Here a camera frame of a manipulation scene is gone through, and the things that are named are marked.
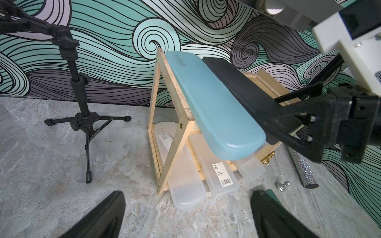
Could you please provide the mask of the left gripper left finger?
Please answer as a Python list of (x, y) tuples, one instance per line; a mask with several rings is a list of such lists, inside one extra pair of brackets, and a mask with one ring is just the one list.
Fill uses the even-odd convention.
[(61, 235), (62, 238), (117, 238), (126, 201), (122, 191), (113, 191), (78, 223)]

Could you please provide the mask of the glittery silver tube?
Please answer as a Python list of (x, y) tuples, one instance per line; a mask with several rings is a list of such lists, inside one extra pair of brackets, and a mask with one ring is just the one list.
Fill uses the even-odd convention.
[(319, 184), (317, 183), (315, 175), (311, 170), (310, 164), (308, 163), (306, 157), (304, 157), (294, 149), (290, 148), (289, 146), (287, 147), (287, 149), (295, 164), (296, 170), (299, 174), (303, 187), (307, 189), (318, 188)]

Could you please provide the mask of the black wall-mounted tray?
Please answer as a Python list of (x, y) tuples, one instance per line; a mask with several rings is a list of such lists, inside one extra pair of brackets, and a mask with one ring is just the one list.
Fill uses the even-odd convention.
[(305, 31), (315, 27), (343, 7), (332, 0), (241, 0), (244, 4), (290, 28)]

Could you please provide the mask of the gold knob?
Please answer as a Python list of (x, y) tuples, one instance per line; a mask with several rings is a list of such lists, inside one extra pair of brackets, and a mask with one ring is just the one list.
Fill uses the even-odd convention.
[(269, 153), (269, 154), (266, 155), (263, 159), (261, 159), (261, 163), (264, 164), (264, 165), (269, 164), (271, 158), (273, 158), (273, 157), (275, 156), (275, 154), (276, 154), (275, 151)]

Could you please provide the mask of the light blue pencil case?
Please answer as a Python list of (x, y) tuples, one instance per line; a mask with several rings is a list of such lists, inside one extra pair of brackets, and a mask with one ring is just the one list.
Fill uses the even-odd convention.
[(265, 143), (264, 130), (199, 56), (182, 51), (168, 51), (165, 56), (195, 122), (218, 158), (243, 159)]

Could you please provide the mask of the black pencil case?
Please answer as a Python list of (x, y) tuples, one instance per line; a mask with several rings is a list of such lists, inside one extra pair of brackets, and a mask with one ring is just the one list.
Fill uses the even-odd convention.
[[(229, 89), (252, 117), (262, 112), (282, 107), (227, 60), (203, 57), (202, 61)], [(302, 125), (301, 121), (292, 115), (279, 116), (275, 119), (268, 120), (267, 123), (279, 131), (289, 134)], [(279, 140), (271, 134), (265, 133), (266, 142), (268, 144), (275, 145), (279, 142)]]

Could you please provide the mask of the black mini tripod stand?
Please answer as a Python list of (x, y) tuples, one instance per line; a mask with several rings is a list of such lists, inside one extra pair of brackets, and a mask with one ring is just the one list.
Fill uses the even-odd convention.
[(86, 183), (92, 182), (92, 172), (90, 169), (89, 144), (91, 140), (101, 132), (112, 121), (131, 121), (130, 116), (112, 117), (100, 116), (97, 113), (89, 111), (87, 104), (87, 94), (85, 86), (90, 82), (86, 74), (79, 73), (75, 61), (78, 60), (76, 48), (79, 41), (73, 39), (71, 31), (63, 25), (50, 24), (47, 21), (38, 19), (27, 14), (22, 8), (18, 7), (12, 1), (1, 1), (1, 34), (17, 33), (17, 32), (33, 32), (42, 33), (52, 36), (52, 43), (59, 47), (61, 57), (67, 61), (71, 74), (70, 84), (78, 102), (80, 112), (74, 117), (63, 119), (46, 119), (44, 123), (48, 126), (56, 124), (70, 123), (74, 131), (83, 131), (85, 133), (86, 143), (86, 165), (87, 172)]

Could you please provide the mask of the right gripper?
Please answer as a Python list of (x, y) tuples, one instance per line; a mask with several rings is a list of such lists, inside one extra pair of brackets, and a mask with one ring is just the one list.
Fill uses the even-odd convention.
[[(361, 163), (368, 145), (381, 145), (381, 97), (358, 86), (340, 84), (322, 95), (323, 82), (275, 98), (278, 103), (309, 96), (312, 99), (262, 113), (262, 128), (314, 163), (321, 163), (326, 146), (338, 144), (341, 159)], [(338, 127), (336, 111), (342, 116)], [(302, 125), (290, 133), (269, 121), (280, 116), (297, 116)]]

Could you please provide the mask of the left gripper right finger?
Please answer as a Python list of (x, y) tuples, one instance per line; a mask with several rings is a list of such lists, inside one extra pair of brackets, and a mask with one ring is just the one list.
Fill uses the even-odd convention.
[(251, 209), (260, 238), (317, 237), (264, 190), (253, 191)]

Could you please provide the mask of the wooden two-tier shelf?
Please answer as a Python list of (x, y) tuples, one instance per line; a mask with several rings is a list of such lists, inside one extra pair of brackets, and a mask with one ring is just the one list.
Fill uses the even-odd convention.
[[(179, 84), (178, 79), (197, 79), (202, 76), (215, 77), (215, 74), (212, 73), (210, 69), (203, 69), (198, 66), (191, 66), (176, 70), (174, 68), (174, 62), (167, 60), (167, 56), (169, 56), (169, 54), (169, 52), (165, 53), (161, 48), (158, 48), (156, 51), (147, 126), (155, 165), (158, 194), (162, 194), (164, 191), (168, 190), (168, 179), (172, 174), (175, 163), (177, 162), (188, 137), (192, 134), (205, 133), (207, 131), (206, 124), (208, 121), (205, 118), (200, 117), (199, 110), (197, 108), (192, 108), (189, 106), (190, 94), (183, 91), (185, 86)], [(175, 131), (174, 142), (170, 146), (169, 154), (167, 155), (165, 163), (162, 163), (159, 158), (158, 146), (154, 140), (155, 124), (153, 123), (158, 86), (161, 77), (166, 83), (179, 118)], [(195, 87), (198, 93), (211, 96), (211, 102), (204, 101), (202, 104), (207, 107), (207, 112), (216, 114), (216, 120), (223, 123), (223, 125), (218, 128), (219, 131), (226, 131), (228, 127), (233, 124), (234, 120), (239, 122), (239, 113), (242, 112), (244, 119), (249, 121), (251, 126), (255, 126), (258, 132), (264, 134), (264, 130), (260, 128), (259, 124), (254, 121), (254, 119), (220, 80), (217, 80), (215, 84), (210, 84), (204, 80)]]

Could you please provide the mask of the translucent rectangular pencil case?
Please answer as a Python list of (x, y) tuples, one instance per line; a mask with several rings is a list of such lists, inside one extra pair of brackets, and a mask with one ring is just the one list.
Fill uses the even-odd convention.
[(265, 166), (254, 154), (247, 158), (232, 161), (232, 163), (246, 182), (254, 181), (266, 171)]

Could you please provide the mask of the dark green pencil case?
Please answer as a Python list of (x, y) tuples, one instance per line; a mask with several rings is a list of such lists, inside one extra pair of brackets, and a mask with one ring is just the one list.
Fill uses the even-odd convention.
[(280, 202), (280, 200), (278, 199), (278, 197), (276, 196), (276, 194), (274, 193), (272, 189), (267, 189), (265, 193), (282, 206), (282, 203)]

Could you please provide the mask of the silver knob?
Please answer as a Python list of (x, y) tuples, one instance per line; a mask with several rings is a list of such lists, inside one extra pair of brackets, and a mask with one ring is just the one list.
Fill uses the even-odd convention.
[(290, 181), (285, 181), (284, 183), (276, 182), (275, 186), (278, 191), (285, 192), (286, 188), (291, 185)]

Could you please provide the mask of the translucent case with barcode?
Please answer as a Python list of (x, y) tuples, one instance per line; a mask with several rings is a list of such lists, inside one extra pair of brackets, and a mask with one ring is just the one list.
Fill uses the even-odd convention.
[(227, 161), (219, 159), (211, 151), (202, 134), (191, 135), (189, 140), (212, 196), (219, 197), (238, 190), (239, 183)]

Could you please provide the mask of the rounded translucent pencil case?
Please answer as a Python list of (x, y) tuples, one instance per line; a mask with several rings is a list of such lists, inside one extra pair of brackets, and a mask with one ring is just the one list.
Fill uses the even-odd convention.
[[(177, 124), (158, 123), (154, 128), (155, 140), (162, 163), (165, 163)], [(168, 179), (174, 206), (180, 210), (191, 209), (205, 200), (206, 191), (193, 162), (191, 152), (185, 145)]]

